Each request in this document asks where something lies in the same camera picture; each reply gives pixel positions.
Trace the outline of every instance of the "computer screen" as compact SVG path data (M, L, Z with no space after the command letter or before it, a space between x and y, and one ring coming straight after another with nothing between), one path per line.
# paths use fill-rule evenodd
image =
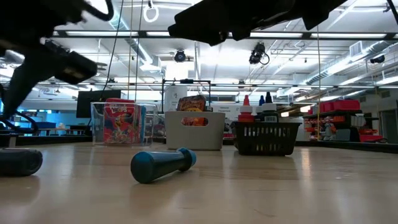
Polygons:
M77 98L77 118L90 118L91 117L91 102L99 102L102 91L79 91ZM120 98L121 90L105 90L102 94L102 102L108 98Z

